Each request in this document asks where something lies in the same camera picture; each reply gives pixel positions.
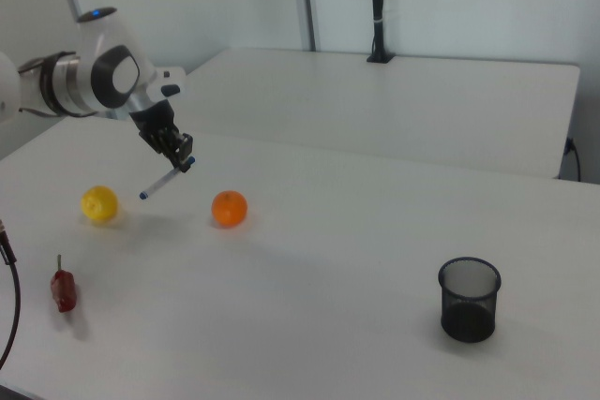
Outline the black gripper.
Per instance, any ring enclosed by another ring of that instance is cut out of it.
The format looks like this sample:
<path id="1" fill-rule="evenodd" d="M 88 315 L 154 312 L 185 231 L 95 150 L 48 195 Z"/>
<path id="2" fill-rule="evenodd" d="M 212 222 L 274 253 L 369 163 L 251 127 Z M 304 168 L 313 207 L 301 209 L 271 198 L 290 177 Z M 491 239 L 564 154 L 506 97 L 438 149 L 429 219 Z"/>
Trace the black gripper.
<path id="1" fill-rule="evenodd" d="M 193 138 L 174 124 L 174 111 L 166 99 L 144 111 L 129 114 L 140 137 L 158 154 L 164 155 L 175 169 L 187 172 L 194 162 Z"/>

